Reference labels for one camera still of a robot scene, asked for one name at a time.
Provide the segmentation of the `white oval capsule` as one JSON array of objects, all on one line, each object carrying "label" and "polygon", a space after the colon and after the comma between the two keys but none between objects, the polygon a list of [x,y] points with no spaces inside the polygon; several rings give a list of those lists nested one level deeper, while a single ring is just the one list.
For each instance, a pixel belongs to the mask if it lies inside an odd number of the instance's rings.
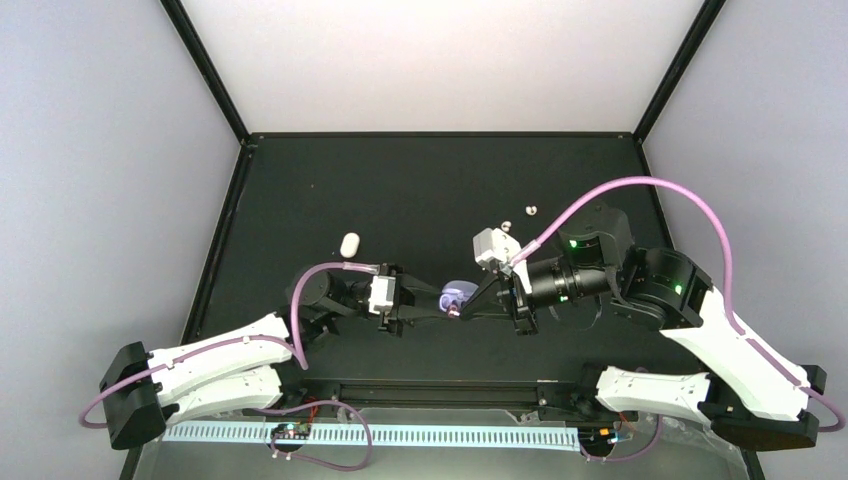
[{"label": "white oval capsule", "polygon": [[339,247],[339,254],[346,259],[354,258],[359,250],[361,238],[356,232],[346,233]]}]

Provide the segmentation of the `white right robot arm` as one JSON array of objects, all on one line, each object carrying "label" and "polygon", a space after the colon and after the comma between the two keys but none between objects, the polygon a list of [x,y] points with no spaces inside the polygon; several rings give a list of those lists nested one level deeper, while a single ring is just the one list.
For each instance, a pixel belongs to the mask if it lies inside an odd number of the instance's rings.
[{"label": "white right robot arm", "polygon": [[474,258],[487,276],[455,314],[494,313],[510,319],[518,334],[533,335],[541,310],[592,299],[599,310],[682,346],[703,370],[672,375],[589,365],[569,392],[578,416],[598,421],[605,411],[646,412],[685,419],[756,452],[816,444],[820,423],[808,404],[824,391],[826,372],[787,360],[727,314],[722,293],[690,258],[636,246],[626,214],[601,202],[581,208],[557,235],[557,257],[528,262],[509,233],[476,234]]}]

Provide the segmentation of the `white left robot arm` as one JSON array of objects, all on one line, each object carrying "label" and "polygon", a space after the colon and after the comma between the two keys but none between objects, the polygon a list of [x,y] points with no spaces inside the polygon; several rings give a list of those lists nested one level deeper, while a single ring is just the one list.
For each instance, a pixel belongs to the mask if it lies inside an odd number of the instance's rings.
[{"label": "white left robot arm", "polygon": [[79,422],[106,430],[111,448],[121,451],[184,421],[269,409],[285,393],[278,366],[293,362],[306,370],[307,345],[335,333],[337,319],[374,320],[379,331],[399,337],[419,321],[458,317],[476,288],[461,280],[435,287],[393,264],[309,267],[295,280],[288,306],[246,326],[177,347],[120,348],[92,402],[102,406],[104,421],[89,420],[86,407]]}]

